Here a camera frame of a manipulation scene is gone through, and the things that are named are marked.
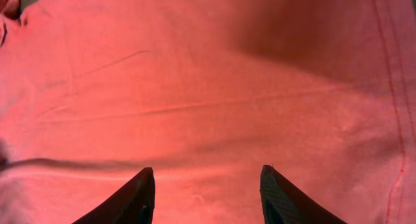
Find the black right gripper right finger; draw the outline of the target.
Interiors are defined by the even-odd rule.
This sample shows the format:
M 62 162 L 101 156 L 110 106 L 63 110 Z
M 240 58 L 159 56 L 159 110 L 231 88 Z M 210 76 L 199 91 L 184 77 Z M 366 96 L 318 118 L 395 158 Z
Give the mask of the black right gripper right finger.
M 261 170 L 259 191 L 265 224 L 346 224 L 270 165 Z

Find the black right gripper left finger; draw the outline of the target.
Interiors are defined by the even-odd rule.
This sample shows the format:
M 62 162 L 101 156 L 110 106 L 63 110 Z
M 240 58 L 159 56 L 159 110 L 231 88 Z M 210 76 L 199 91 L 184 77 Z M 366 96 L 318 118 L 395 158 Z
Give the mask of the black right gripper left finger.
M 152 224 L 154 209 L 155 179 L 147 167 L 73 224 Z

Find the orange t-shirt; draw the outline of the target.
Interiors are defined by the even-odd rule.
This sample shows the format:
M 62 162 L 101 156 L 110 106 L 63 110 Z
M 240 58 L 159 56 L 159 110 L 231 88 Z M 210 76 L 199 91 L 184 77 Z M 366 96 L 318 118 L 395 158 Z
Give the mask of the orange t-shirt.
M 144 167 L 155 223 L 262 223 L 265 164 L 347 223 L 415 222 L 412 0 L 38 0 L 1 32 L 2 223 Z

